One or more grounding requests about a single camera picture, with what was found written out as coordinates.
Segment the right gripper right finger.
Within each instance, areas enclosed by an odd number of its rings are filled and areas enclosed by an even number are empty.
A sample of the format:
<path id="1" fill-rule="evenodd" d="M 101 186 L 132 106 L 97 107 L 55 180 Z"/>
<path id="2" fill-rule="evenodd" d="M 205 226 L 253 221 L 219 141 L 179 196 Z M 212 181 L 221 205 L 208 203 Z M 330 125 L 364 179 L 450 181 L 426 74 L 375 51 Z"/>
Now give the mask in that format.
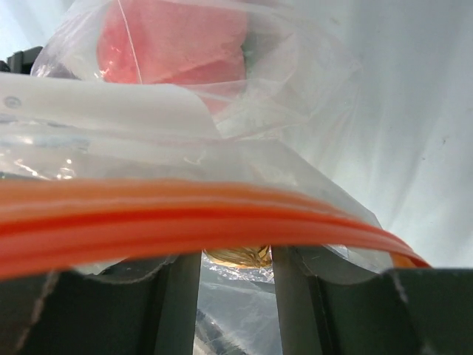
<path id="1" fill-rule="evenodd" d="M 380 274 L 324 247 L 272 251 L 285 354 L 470 354 L 472 271 Z"/>

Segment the clear zip top bag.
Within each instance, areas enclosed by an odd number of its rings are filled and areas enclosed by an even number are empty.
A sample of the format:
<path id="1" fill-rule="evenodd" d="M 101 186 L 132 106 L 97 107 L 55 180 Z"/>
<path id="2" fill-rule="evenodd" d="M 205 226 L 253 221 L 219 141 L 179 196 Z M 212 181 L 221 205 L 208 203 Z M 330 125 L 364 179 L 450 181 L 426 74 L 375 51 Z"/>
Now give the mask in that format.
<path id="1" fill-rule="evenodd" d="M 77 1 L 29 76 L 110 83 L 96 49 L 113 1 Z M 100 275 L 129 260 L 200 254 L 193 351 L 285 354 L 272 251 L 324 247 L 380 274 L 425 262 L 330 179 L 350 128 L 359 65 L 277 1 L 244 10 L 245 88 L 218 139 L 108 132 L 1 116 L 1 282 L 49 271 Z M 205 249 L 270 246 L 267 268 Z"/>

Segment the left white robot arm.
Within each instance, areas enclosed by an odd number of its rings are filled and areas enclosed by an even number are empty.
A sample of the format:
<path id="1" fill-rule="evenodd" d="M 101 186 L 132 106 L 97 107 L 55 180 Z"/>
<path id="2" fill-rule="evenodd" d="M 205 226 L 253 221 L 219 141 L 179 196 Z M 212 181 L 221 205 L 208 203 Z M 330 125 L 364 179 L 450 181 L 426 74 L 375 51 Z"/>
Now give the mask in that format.
<path id="1" fill-rule="evenodd" d="M 107 84 L 3 72 L 1 116 L 141 137 L 220 137 L 203 101 L 170 84 Z"/>

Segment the beige fake egg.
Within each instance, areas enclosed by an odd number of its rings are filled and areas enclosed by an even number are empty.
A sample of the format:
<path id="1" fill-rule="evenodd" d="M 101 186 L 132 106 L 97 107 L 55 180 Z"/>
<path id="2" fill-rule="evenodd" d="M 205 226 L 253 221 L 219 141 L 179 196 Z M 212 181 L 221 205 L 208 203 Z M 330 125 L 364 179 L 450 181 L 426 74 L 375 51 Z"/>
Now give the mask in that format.
<path id="1" fill-rule="evenodd" d="M 210 261 L 231 268 L 267 268 L 272 265 L 270 246 L 205 249 Z"/>

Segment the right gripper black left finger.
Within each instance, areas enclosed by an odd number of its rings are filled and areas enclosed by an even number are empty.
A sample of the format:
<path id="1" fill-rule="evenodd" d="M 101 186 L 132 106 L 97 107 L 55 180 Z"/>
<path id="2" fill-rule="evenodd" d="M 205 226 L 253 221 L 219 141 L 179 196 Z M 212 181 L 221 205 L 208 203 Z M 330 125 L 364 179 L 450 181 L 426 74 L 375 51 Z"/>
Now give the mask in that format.
<path id="1" fill-rule="evenodd" d="M 3 354 L 191 354 L 200 254 L 1 282 Z"/>

